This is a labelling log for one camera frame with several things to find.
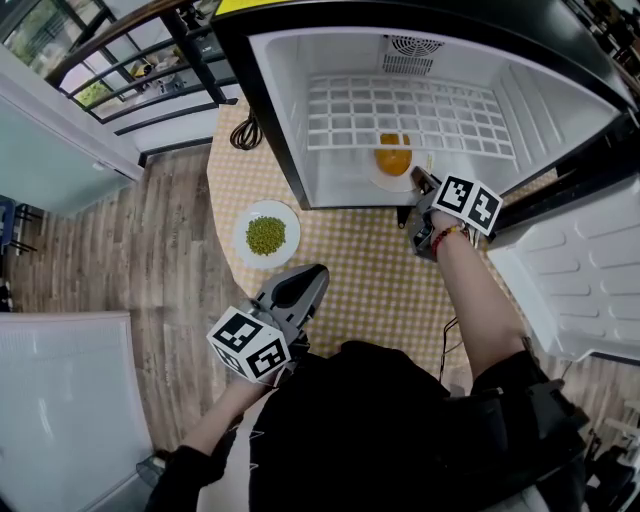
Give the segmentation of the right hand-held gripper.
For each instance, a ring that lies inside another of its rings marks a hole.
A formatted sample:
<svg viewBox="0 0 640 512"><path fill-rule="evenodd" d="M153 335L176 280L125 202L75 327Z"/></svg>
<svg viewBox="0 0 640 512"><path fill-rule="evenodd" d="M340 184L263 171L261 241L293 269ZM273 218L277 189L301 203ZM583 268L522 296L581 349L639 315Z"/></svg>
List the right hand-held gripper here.
<svg viewBox="0 0 640 512"><path fill-rule="evenodd" d="M462 232L476 248L482 236L489 236L503 204L502 198L478 180L448 173L442 180L415 166L401 176L408 192L417 192L413 206L398 206L398 227L406 229L412 252L434 261L431 238L436 232L431 214L445 212L461 225Z"/></svg>

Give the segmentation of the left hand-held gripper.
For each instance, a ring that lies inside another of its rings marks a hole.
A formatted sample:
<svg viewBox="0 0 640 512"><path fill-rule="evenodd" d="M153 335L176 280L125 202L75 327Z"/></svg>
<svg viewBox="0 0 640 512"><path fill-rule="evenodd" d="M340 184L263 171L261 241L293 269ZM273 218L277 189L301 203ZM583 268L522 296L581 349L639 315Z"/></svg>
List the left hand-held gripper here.
<svg viewBox="0 0 640 512"><path fill-rule="evenodd" d="M294 267L267 279L257 295L228 308L207 333L221 362L253 383L292 371L310 344L305 324L319 309L330 282L322 264Z"/></svg>

